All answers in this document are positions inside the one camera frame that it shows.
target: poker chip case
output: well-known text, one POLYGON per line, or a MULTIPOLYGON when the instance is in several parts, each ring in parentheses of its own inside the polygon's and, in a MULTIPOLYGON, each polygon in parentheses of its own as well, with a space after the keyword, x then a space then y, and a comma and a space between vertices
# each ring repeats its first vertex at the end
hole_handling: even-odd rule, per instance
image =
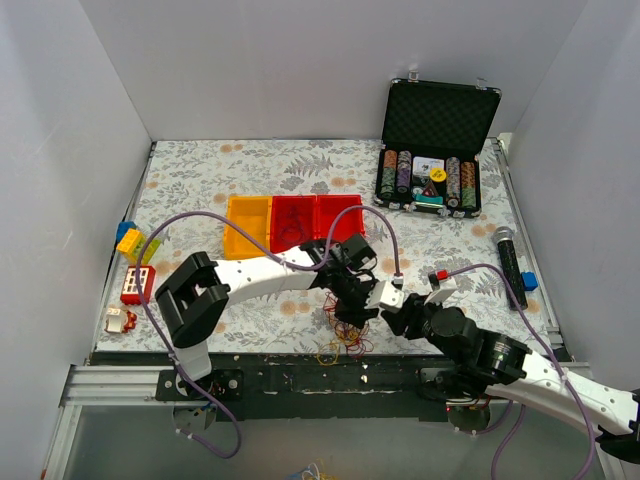
POLYGON ((476 154, 484 145, 500 98, 501 92, 496 88, 421 81, 415 72, 409 79, 392 80, 374 201, 410 212, 458 218, 480 215, 476 154), (407 170, 407 152, 412 167, 435 162, 431 168, 441 167, 451 178, 433 182, 418 177, 415 170, 407 170), (423 188, 421 182, 428 186, 418 193, 423 188))

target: poker chip stack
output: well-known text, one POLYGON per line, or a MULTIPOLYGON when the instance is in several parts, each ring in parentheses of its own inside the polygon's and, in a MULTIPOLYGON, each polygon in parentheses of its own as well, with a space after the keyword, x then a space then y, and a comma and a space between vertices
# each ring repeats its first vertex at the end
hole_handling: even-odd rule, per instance
POLYGON ((406 150, 398 154, 398 177, 396 190, 400 194, 407 193, 411 186, 411 153, 406 150))
POLYGON ((460 203, 460 160, 447 159, 447 205, 457 207, 460 203))
POLYGON ((384 163, 382 165, 382 181, 380 182, 380 197, 393 197, 393 186, 396 183, 396 165, 398 154, 393 150, 384 152, 384 163))
POLYGON ((462 208, 476 208, 476 170, 472 162, 464 162, 460 169, 462 208))

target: floral tablecloth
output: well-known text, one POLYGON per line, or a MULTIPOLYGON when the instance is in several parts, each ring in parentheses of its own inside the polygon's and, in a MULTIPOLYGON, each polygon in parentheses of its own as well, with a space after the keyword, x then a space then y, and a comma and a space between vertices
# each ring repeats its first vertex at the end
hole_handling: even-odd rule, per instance
MULTIPOLYGON (((189 210, 226 213, 233 195, 353 194, 375 206, 373 188, 379 142, 368 140, 252 140, 158 142, 134 220, 151 230, 169 216, 189 210)), ((425 213, 382 209, 400 243, 400 266, 405 288, 421 292, 433 269, 453 270, 471 263, 498 265, 491 233, 496 226, 516 229, 507 189, 489 141, 478 155, 483 213, 476 219, 441 218, 425 213)), ((376 275, 393 272, 392 246, 379 218, 365 214, 367 239, 378 254, 376 275)), ((152 259, 158 277, 154 288, 191 253, 205 250, 222 258, 223 226, 210 218, 188 218, 169 227, 169 239, 152 259)), ((516 249, 528 270, 524 243, 518 234, 516 249)), ((119 259, 108 306, 120 306, 120 289, 127 269, 119 259)), ((496 330, 540 351, 516 313, 507 306, 503 286, 488 271, 458 277, 458 292, 447 302, 458 305, 482 328, 496 330)), ((322 305, 325 291, 290 291, 256 298, 228 308, 209 338, 211 352, 315 353, 331 342, 322 305)), ((160 338, 139 307, 134 330, 126 334, 104 331, 99 325, 99 351, 163 351, 160 338)), ((159 316, 155 301, 152 310, 159 316)), ((527 311, 536 330, 546 334, 547 312, 538 292, 529 296, 527 311)), ((366 337, 377 354, 439 353, 426 340, 395 337, 382 318, 370 321, 366 337)))

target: black microphone handle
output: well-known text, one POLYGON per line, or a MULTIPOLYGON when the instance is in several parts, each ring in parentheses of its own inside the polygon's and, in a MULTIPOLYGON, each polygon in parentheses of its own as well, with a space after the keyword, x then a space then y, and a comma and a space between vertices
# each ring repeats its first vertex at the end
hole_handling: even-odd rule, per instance
MULTIPOLYGON (((502 271, 505 277, 507 277, 513 293, 516 294, 518 303, 523 309, 527 308, 529 305, 527 304, 527 296, 524 293, 524 281, 522 280, 520 268, 518 267, 518 258, 516 257, 516 249, 513 246, 513 241, 502 240, 498 242, 498 254, 500 255, 502 271)), ((509 300, 509 308, 511 310, 517 310, 509 294, 507 294, 507 299, 509 300)))

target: gray floor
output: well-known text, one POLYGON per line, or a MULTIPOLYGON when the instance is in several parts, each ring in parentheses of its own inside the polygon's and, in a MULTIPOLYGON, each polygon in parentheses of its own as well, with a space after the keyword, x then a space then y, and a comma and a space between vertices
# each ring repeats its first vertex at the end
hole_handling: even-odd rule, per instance
MULTIPOLYGON (((65 479, 284 479, 318 458, 340 480, 488 479, 518 408, 503 427, 475 439, 414 419, 248 421, 242 450, 224 461, 178 437, 169 407, 85 407, 65 479)), ((214 424, 206 436, 232 445, 229 424, 214 424)), ((585 436, 529 410, 498 478, 572 478, 586 454, 585 436)), ((597 460, 585 478, 604 478, 597 460)))

